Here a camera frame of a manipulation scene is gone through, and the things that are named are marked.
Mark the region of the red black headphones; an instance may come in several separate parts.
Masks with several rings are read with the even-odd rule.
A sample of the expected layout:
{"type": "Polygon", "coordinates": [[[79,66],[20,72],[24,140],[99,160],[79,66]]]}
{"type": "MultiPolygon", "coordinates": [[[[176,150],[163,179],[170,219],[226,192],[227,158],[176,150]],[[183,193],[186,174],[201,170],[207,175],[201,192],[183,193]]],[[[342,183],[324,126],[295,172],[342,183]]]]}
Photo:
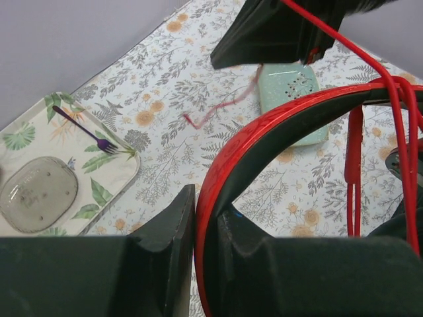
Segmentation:
{"type": "MultiPolygon", "coordinates": [[[[220,216],[226,211],[239,213],[233,207],[233,200],[278,154],[343,114],[350,117],[346,181],[350,185],[357,184],[362,106],[368,104],[389,104],[387,89],[380,80],[324,90],[292,100],[245,126],[222,148],[206,175],[196,210],[194,255],[198,290],[206,316],[220,316],[220,216]]],[[[400,216],[405,221],[406,241],[411,225],[422,225],[422,214],[396,217],[400,216]]]]}

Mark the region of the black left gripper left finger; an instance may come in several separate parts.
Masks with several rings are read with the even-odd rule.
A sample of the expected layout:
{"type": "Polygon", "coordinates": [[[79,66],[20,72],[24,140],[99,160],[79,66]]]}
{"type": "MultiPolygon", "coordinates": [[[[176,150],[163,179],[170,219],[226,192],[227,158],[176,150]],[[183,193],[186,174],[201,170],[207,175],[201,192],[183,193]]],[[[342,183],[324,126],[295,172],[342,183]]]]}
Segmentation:
{"type": "Polygon", "coordinates": [[[2,316],[187,316],[196,194],[126,236],[1,239],[2,316]]]}

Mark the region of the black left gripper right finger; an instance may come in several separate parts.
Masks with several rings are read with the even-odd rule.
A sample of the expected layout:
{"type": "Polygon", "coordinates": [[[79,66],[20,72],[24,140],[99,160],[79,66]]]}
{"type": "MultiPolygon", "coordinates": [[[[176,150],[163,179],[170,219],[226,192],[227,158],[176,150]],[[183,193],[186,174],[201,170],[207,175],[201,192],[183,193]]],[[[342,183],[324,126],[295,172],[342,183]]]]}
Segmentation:
{"type": "Polygon", "coordinates": [[[422,260],[404,217],[365,238],[275,238],[218,220],[220,316],[421,316],[422,260]]]}

